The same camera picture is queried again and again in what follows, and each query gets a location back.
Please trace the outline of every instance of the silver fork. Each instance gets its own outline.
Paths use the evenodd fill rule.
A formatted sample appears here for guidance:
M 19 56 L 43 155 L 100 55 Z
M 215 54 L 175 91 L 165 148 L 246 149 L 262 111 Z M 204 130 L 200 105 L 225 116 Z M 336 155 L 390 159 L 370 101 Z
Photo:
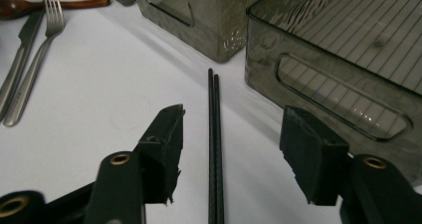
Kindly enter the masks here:
M 25 109 L 25 105 L 28 101 L 28 97 L 31 93 L 32 87 L 34 86 L 35 79 L 37 77 L 40 66 L 46 55 L 48 48 L 54 38 L 60 35 L 65 29 L 65 19 L 63 17 L 62 7 L 59 0 L 44 0 L 46 5 L 47 15 L 47 30 L 46 30 L 46 41 L 41 45 L 34 60 L 31 63 L 31 67 L 22 82 L 13 102 L 9 106 L 9 109 L 4 118 L 4 125 L 13 126 L 19 122 L 22 117 L 22 113 Z

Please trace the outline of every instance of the chopstick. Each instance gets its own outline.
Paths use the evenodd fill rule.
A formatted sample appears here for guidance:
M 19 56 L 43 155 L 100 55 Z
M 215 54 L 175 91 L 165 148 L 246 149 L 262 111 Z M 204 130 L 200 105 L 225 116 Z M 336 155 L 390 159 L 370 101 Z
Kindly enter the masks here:
M 208 70 L 209 196 L 208 223 L 224 223 L 223 162 L 221 148 L 219 76 Z

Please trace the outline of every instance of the spoon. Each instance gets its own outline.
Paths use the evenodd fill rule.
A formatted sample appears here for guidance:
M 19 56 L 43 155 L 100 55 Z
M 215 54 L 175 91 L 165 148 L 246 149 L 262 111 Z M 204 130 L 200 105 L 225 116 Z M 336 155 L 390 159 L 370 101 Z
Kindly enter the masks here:
M 60 2 L 62 8 L 66 9 L 97 8 L 107 6 L 109 3 L 109 0 Z M 19 18 L 42 8 L 44 8 L 44 2 L 0 0 L 0 20 Z

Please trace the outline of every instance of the white table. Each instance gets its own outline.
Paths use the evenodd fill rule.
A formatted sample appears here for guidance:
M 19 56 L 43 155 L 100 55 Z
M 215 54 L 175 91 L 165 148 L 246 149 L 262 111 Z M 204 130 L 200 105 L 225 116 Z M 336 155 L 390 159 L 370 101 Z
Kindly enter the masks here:
M 0 82 L 27 17 L 0 21 Z M 37 190 L 48 202 L 96 179 L 111 153 L 132 150 L 158 112 L 184 104 L 184 149 L 173 204 L 148 223 L 207 223 L 207 70 L 221 77 L 226 222 L 340 223 L 307 204 L 279 151 L 283 110 L 244 82 L 245 49 L 218 65 L 143 18 L 137 5 L 65 11 L 22 120 L 0 125 L 0 196 Z M 29 62 L 44 41 L 43 21 Z

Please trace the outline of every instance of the knife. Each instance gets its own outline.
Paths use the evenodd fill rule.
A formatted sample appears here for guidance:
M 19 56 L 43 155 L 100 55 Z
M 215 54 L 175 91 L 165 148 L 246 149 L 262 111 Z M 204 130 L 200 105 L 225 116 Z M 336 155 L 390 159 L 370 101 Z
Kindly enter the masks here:
M 21 39 L 21 46 L 16 52 L 15 60 L 10 68 L 9 74 L 0 89 L 0 120 L 6 114 L 6 110 L 12 101 L 13 94 L 15 93 L 19 80 L 25 69 L 28 55 L 31 51 L 32 44 L 40 27 L 41 20 L 44 15 L 44 10 L 35 11 L 31 13 L 25 25 L 19 33 Z

